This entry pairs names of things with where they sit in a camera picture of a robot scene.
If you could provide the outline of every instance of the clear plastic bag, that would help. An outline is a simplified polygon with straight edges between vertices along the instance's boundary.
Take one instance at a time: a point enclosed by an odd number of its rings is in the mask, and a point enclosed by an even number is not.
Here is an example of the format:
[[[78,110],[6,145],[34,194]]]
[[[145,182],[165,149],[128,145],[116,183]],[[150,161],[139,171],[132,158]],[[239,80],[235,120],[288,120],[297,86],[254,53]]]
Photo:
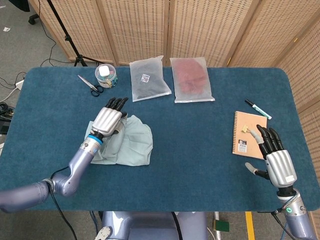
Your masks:
[[[170,58],[175,103],[214,101],[204,57]]]
[[[172,93],[164,81],[162,58],[158,56],[130,62],[133,102]]]

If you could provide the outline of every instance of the marker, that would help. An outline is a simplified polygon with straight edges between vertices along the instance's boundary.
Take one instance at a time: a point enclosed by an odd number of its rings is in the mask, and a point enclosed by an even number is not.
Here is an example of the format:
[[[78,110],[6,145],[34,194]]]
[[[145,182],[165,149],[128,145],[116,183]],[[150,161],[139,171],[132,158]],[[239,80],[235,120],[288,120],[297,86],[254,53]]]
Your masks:
[[[268,120],[272,119],[272,116],[267,114],[265,111],[263,111],[260,107],[257,105],[253,104],[251,101],[248,99],[244,100],[247,104],[249,104],[251,107],[253,107],[257,112],[261,113],[263,116],[265,116]]]

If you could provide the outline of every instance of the spiral notebook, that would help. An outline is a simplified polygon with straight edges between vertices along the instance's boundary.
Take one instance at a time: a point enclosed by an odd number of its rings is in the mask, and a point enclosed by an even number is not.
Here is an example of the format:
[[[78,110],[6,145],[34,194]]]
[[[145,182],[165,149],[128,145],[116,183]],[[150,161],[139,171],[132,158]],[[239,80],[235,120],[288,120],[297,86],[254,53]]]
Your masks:
[[[257,124],[262,127],[267,127],[267,118],[265,116],[254,115],[241,111],[236,111],[234,114],[233,125],[233,145],[232,153],[246,157],[263,159],[260,152],[259,145],[254,137],[249,133],[242,132],[243,127],[246,125],[248,129],[260,133],[257,129]]]

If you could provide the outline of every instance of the scissors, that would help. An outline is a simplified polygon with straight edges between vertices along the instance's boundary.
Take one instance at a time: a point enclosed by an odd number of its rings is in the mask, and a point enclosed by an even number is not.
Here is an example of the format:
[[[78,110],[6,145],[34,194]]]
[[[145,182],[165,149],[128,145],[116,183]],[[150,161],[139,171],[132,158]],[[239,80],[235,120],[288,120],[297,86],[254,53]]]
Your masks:
[[[94,97],[98,97],[101,93],[104,92],[104,88],[100,85],[93,85],[88,82],[84,77],[78,75],[78,77],[91,88],[91,95]]]

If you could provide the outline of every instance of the notebook label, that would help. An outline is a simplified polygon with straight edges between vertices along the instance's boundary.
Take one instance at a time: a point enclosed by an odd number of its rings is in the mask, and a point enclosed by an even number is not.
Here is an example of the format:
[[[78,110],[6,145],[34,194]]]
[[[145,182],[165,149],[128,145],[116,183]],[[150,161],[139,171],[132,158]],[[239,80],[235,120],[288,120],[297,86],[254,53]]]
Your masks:
[[[241,152],[241,153],[247,152],[247,141],[239,139],[238,152]]]
[[[147,82],[149,82],[149,78],[150,78],[149,75],[142,74],[141,81],[144,82],[144,83],[147,83]]]

